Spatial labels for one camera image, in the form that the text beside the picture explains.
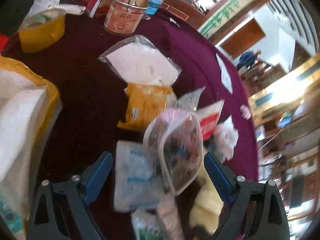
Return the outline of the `yellow tape roll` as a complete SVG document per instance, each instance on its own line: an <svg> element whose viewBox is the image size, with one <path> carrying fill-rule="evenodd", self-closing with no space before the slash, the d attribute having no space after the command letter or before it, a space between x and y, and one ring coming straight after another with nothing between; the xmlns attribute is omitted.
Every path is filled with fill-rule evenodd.
<svg viewBox="0 0 320 240"><path fill-rule="evenodd" d="M66 12L63 9L49 9L24 20L18 36L24 53L42 51L65 34Z"/></svg>

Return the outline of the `orange yellow snack packet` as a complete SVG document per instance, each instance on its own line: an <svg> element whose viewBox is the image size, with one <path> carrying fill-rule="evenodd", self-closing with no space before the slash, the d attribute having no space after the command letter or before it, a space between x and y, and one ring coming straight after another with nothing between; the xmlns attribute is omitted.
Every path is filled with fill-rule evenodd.
<svg viewBox="0 0 320 240"><path fill-rule="evenodd" d="M167 96L172 93L168 86L129 83L126 88L128 105L125 122L117 127L129 131L144 132L152 120L166 109Z"/></svg>

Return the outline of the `yellow soft cloth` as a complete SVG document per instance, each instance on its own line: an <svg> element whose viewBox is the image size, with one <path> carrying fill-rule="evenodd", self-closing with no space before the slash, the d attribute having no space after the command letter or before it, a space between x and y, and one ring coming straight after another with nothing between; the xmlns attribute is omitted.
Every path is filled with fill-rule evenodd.
<svg viewBox="0 0 320 240"><path fill-rule="evenodd" d="M200 186L200 190L190 212L189 225L191 228L198 225L202 226L205 232L212 236L219 226L223 202L204 168L204 161L201 164L195 183Z"/></svg>

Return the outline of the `red white labelled pouch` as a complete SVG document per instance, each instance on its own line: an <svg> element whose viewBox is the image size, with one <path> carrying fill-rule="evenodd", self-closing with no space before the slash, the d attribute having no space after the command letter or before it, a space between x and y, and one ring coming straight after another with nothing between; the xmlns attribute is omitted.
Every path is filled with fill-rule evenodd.
<svg viewBox="0 0 320 240"><path fill-rule="evenodd" d="M220 118L224 100L219 100L211 105L198 109L196 115L199 119L203 141L206 141L213 134Z"/></svg>

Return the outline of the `white fluffy towel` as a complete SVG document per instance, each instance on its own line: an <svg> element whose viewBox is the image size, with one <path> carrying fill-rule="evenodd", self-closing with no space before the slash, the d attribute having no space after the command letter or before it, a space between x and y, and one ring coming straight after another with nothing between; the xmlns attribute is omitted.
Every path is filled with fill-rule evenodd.
<svg viewBox="0 0 320 240"><path fill-rule="evenodd" d="M231 160L239 138L239 132L234 128L231 115L216 126L213 136L219 161L224 163Z"/></svg>

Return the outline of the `wooden sideboard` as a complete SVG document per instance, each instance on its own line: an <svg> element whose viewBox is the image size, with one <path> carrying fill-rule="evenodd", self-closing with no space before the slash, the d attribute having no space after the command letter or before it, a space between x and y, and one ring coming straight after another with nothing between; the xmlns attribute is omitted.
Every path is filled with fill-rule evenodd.
<svg viewBox="0 0 320 240"><path fill-rule="evenodd" d="M195 5L185 0L164 0L160 7L188 23L196 30L202 25L204 14L197 10Z"/></svg>

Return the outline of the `white face mask bag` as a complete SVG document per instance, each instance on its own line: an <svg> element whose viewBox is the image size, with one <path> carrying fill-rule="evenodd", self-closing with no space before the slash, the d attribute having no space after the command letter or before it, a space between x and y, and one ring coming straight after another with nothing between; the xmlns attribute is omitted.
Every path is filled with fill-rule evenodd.
<svg viewBox="0 0 320 240"><path fill-rule="evenodd" d="M171 87L181 68L143 35L125 38L103 52L98 60L127 83Z"/></svg>

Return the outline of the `pink fluffy puff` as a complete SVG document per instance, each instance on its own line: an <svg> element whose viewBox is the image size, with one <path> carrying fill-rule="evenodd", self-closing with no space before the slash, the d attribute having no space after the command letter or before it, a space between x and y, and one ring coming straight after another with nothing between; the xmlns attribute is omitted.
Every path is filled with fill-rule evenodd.
<svg viewBox="0 0 320 240"><path fill-rule="evenodd" d="M252 116L252 112L251 112L250 108L246 105L240 106L240 112L242 113L242 117L246 120L249 120Z"/></svg>

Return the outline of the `white green medicine packet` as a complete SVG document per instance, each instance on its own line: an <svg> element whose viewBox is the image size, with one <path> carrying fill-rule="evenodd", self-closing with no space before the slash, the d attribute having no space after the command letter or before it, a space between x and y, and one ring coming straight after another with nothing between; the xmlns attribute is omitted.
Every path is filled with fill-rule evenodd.
<svg viewBox="0 0 320 240"><path fill-rule="evenodd" d="M137 209L131 213L131 223L136 239L163 240L167 235L156 215Z"/></svg>

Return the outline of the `teal white tissue packet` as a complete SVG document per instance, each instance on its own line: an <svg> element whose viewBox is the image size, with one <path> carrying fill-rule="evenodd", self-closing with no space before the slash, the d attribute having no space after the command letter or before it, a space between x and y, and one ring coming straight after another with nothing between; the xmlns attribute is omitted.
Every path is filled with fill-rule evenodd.
<svg viewBox="0 0 320 240"><path fill-rule="evenodd" d="M116 146L114 209L152 210L166 197L156 159L139 143L120 140Z"/></svg>

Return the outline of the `clear snack jar red lid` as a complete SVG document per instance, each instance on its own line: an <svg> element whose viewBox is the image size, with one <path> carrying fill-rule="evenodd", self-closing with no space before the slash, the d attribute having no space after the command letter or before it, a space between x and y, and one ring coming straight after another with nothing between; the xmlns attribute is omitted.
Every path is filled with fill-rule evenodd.
<svg viewBox="0 0 320 240"><path fill-rule="evenodd" d="M113 34L130 35L135 32L149 0L112 0L104 22L104 29Z"/></svg>

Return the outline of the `cartoon print pencil pouch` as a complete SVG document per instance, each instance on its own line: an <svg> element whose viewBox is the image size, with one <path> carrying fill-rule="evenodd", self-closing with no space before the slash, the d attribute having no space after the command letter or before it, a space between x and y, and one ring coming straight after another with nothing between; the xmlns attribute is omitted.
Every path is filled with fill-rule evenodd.
<svg viewBox="0 0 320 240"><path fill-rule="evenodd" d="M143 145L161 168L164 185L178 196L197 177L203 163L203 138L195 112L166 109L147 127Z"/></svg>

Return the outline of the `person in blue jacket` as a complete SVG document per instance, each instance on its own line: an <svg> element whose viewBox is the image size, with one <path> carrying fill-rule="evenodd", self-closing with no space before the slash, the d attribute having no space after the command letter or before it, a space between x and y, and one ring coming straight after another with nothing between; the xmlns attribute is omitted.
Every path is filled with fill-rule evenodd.
<svg viewBox="0 0 320 240"><path fill-rule="evenodd" d="M261 50L257 51L247 51L240 56L239 62L236 66L237 70L240 70L242 67L250 67L257 57L261 54Z"/></svg>

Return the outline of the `yellow taped cardboard tray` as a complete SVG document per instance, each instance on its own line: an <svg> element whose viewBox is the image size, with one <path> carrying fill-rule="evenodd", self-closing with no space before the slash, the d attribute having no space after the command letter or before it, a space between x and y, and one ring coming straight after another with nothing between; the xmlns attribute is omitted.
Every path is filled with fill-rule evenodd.
<svg viewBox="0 0 320 240"><path fill-rule="evenodd" d="M61 109L53 83L1 57L1 219L14 239L26 238L41 157Z"/></svg>

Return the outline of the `red packet beside tray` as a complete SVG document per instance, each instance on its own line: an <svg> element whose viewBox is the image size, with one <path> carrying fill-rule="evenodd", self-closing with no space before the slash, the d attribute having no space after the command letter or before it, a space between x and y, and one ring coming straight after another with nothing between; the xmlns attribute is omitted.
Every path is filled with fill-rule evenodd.
<svg viewBox="0 0 320 240"><path fill-rule="evenodd" d="M3 50L7 42L10 40L7 36L0 34L0 51Z"/></svg>

